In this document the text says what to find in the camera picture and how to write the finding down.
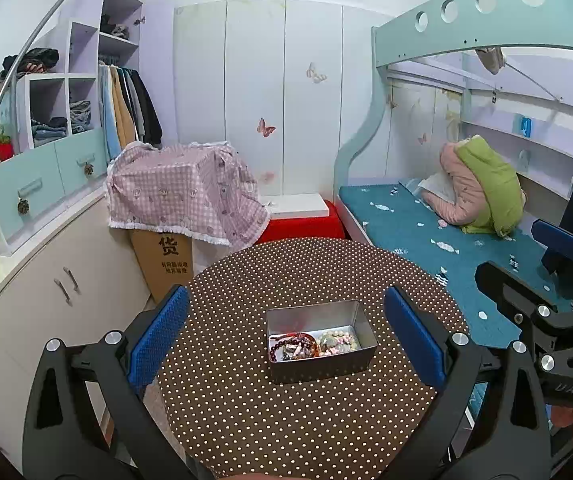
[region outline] desk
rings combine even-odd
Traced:
[[[394,283],[448,330],[468,331],[432,276],[349,240],[260,244],[196,276],[186,326],[158,375],[170,427],[186,452],[219,477],[377,478],[435,395],[419,382],[385,319],[383,294]],[[351,299],[363,303],[379,342],[369,369],[272,384],[265,310]]]

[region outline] pink checkered cloth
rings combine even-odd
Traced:
[[[268,224],[257,182],[228,144],[131,142],[106,177],[111,227],[180,233],[234,251],[253,245]]]

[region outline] beaded bracelet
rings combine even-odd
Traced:
[[[318,343],[315,340],[315,338],[310,334],[304,332],[291,332],[281,336],[271,336],[269,337],[269,339],[281,339],[281,341],[279,341],[276,345],[272,346],[271,349],[268,351],[268,356],[273,362],[277,361],[276,350],[288,344],[299,344],[302,346],[303,349],[311,350],[313,353],[311,357],[320,356],[320,347],[318,346]]]

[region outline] red stool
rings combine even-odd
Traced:
[[[328,200],[324,203],[329,208],[329,216],[270,220],[256,243],[263,244],[286,238],[346,238],[335,206]]]

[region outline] metal tin box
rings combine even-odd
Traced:
[[[268,352],[276,344],[271,336],[306,332],[318,338],[327,331],[353,332],[359,348],[344,353],[272,362]],[[271,381],[289,384],[362,372],[377,350],[377,339],[358,300],[333,301],[266,311],[266,358]]]

